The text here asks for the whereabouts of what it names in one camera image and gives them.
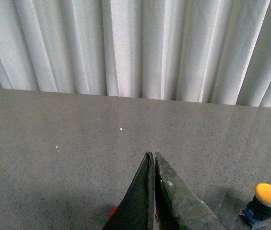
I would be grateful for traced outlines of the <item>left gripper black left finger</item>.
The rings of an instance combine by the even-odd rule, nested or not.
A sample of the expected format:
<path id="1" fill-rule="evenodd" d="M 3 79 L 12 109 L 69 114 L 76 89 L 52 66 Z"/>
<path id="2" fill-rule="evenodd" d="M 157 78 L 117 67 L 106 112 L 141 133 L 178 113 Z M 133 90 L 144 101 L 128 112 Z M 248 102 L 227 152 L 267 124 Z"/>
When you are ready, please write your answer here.
<path id="1" fill-rule="evenodd" d="M 142 162 L 104 230 L 152 230 L 154 219 L 155 163 L 151 152 Z"/>

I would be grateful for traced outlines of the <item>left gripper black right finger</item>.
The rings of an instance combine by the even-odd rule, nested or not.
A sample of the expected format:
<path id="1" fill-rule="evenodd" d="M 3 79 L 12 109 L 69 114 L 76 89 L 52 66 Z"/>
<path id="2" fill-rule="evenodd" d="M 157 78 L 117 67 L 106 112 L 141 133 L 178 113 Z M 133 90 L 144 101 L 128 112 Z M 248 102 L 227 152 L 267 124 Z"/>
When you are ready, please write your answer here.
<path id="1" fill-rule="evenodd" d="M 161 230 L 226 229 L 159 152 L 155 153 L 155 202 Z"/>

